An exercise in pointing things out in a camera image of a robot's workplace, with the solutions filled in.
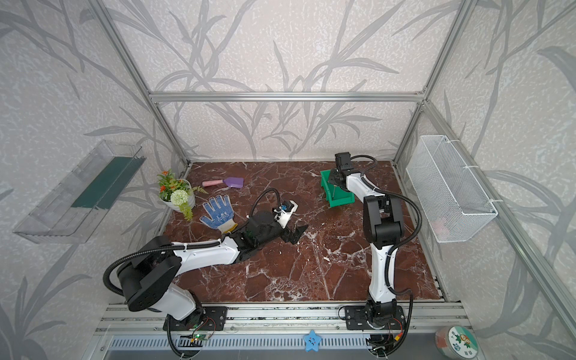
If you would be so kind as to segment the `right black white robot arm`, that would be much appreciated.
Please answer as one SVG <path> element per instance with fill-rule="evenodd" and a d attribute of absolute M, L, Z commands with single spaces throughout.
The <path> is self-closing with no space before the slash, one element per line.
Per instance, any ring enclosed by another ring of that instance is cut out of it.
<path fill-rule="evenodd" d="M 349 152 L 341 152 L 335 155 L 335 168 L 328 175 L 330 185 L 354 194 L 363 205 L 364 237 L 372 255 L 372 278 L 365 311 L 373 323 L 379 318 L 396 315 L 397 297 L 408 295 L 413 300 L 410 288 L 399 290 L 395 287 L 395 258 L 398 250 L 417 237 L 422 228 L 421 210 L 411 199 L 383 190 L 367 177 L 368 171 L 376 165 L 376 158 L 370 155 L 352 156 Z M 415 229 L 408 236 L 404 235 L 403 203 L 417 214 Z"/>

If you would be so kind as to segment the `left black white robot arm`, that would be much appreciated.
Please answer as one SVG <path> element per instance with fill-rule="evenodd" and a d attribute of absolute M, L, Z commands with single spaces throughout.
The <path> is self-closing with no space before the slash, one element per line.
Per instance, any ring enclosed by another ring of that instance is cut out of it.
<path fill-rule="evenodd" d="M 283 201 L 275 188 L 264 190 L 261 196 L 268 193 L 275 195 L 276 207 L 270 211 L 252 207 L 241 224 L 234 220 L 229 196 L 209 198 L 202 205 L 206 214 L 201 221 L 220 231 L 219 239 L 172 242 L 159 235 L 137 252 L 110 264 L 103 272 L 104 286 L 123 296 L 130 311 L 153 308 L 174 320 L 202 319 L 200 301 L 191 291 L 177 286 L 174 278 L 205 267 L 242 263 L 277 239 L 295 245 L 307 230 L 305 224 L 288 227 L 298 208 L 294 201 Z"/>

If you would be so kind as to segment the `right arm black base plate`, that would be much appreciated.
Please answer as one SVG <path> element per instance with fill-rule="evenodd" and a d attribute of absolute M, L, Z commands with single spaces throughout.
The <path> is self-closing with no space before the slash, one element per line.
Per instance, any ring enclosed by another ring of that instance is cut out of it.
<path fill-rule="evenodd" d="M 403 331 L 406 317 L 404 309 L 399 305 L 394 315 L 387 315 L 377 319 L 368 319 L 368 310 L 365 305 L 347 305 L 338 310 L 338 316 L 345 321 L 346 329 L 365 331 Z"/>

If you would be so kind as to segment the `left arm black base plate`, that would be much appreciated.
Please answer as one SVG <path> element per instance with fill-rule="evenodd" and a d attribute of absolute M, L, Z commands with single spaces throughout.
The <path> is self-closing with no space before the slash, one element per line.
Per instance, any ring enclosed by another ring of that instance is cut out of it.
<path fill-rule="evenodd" d="M 171 318 L 166 319 L 163 324 L 163 330 L 166 331 L 170 326 L 170 330 L 174 331 L 222 331 L 227 318 L 228 308 L 225 306 L 208 306 L 199 307 L 194 310 L 190 315 L 182 320 Z"/>

